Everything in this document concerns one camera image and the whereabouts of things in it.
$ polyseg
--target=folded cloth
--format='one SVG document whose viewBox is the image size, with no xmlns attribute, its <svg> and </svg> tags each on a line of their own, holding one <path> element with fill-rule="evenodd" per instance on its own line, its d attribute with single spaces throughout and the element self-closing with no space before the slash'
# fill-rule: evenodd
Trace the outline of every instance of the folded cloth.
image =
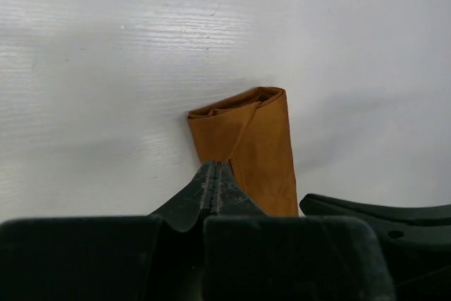
<svg viewBox="0 0 451 301">
<path fill-rule="evenodd" d="M 268 215 L 299 215 L 285 90 L 249 90 L 191 111 L 188 124 L 201 162 L 228 162 Z"/>
</svg>

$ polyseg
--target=folded brown fabric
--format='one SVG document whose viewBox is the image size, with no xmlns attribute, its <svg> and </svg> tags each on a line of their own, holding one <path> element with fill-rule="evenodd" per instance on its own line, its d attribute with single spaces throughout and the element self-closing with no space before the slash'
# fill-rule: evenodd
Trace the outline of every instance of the folded brown fabric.
<svg viewBox="0 0 451 301">
<path fill-rule="evenodd" d="M 228 162 L 267 214 L 298 216 L 285 90 L 258 87 L 195 109 L 188 124 L 201 162 Z"/>
</svg>

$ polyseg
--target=white wooden surface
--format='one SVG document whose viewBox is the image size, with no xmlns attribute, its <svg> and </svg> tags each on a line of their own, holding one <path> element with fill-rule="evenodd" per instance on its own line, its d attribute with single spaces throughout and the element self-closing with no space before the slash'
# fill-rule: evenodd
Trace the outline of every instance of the white wooden surface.
<svg viewBox="0 0 451 301">
<path fill-rule="evenodd" d="M 299 197 L 451 203 L 451 0 L 0 0 L 0 221 L 146 214 L 186 111 L 286 87 Z"/>
</svg>

